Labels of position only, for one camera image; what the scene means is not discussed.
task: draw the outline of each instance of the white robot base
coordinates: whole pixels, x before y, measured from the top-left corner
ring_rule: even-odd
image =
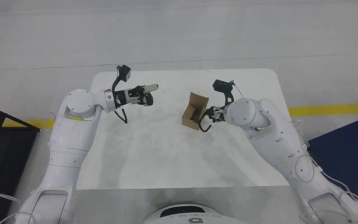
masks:
[[[223,216],[218,211],[202,204],[175,204],[166,206],[148,216],[143,224],[243,224],[238,220]]]

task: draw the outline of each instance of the cardboard box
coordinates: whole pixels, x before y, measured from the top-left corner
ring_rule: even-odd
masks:
[[[191,92],[188,107],[181,117],[181,124],[198,130],[199,120],[204,114],[208,102],[209,98]]]

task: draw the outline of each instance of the yellow line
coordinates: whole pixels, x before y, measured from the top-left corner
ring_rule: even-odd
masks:
[[[291,117],[358,114],[358,104],[295,106],[288,109]]]
[[[322,105],[322,106],[292,106],[289,107],[291,117],[295,116],[322,116],[322,115],[345,115],[345,114],[358,114],[358,104],[343,104],[343,105]],[[29,124],[38,128],[44,127],[44,119],[26,120]],[[45,129],[51,129],[54,125],[54,119],[48,119]],[[11,120],[5,120],[3,127],[22,127],[21,124]]]
[[[81,120],[80,118],[71,118],[73,120]],[[45,119],[37,119],[37,120],[25,120],[25,122],[38,127],[40,129],[51,129],[52,126],[55,123],[55,119],[48,119],[45,127],[44,127],[44,123],[45,123]],[[24,127],[22,124],[19,124],[18,122],[14,122],[12,120],[5,120],[5,122],[2,125],[3,127]]]

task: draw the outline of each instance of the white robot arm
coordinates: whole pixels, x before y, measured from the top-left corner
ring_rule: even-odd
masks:
[[[233,85],[233,81],[215,81],[213,88],[225,94],[226,103],[220,108],[207,109],[205,114],[213,122],[227,122],[245,131],[258,154],[297,192],[302,205],[300,218],[305,222],[356,222],[358,202],[322,175],[322,169],[308,155],[307,147],[292,123],[268,99],[241,98],[234,102]]]
[[[37,224],[72,223],[79,171],[92,147],[102,111],[109,113],[125,104],[153,104],[150,92],[158,89],[157,84],[115,91],[118,82],[126,82],[129,77],[129,67],[118,67],[112,90],[97,94],[74,90],[64,98],[51,133],[50,160],[44,178],[20,212],[32,214]],[[72,116],[82,119],[73,120]],[[19,215],[16,223],[34,223],[34,220]]]

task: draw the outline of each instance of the tabletop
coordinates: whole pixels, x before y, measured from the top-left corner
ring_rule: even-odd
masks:
[[[91,92],[111,88],[115,78],[116,72],[97,74]],[[212,87],[216,79],[234,80],[244,97],[270,99],[290,119],[277,75],[269,69],[132,71],[116,90],[157,83],[154,105],[125,107],[128,124],[102,113],[77,189],[288,185],[240,128],[222,122],[202,133],[181,124],[190,92],[209,97],[208,107],[224,105],[224,94]],[[236,89],[233,95],[240,97]],[[203,126],[209,122],[204,119]]]

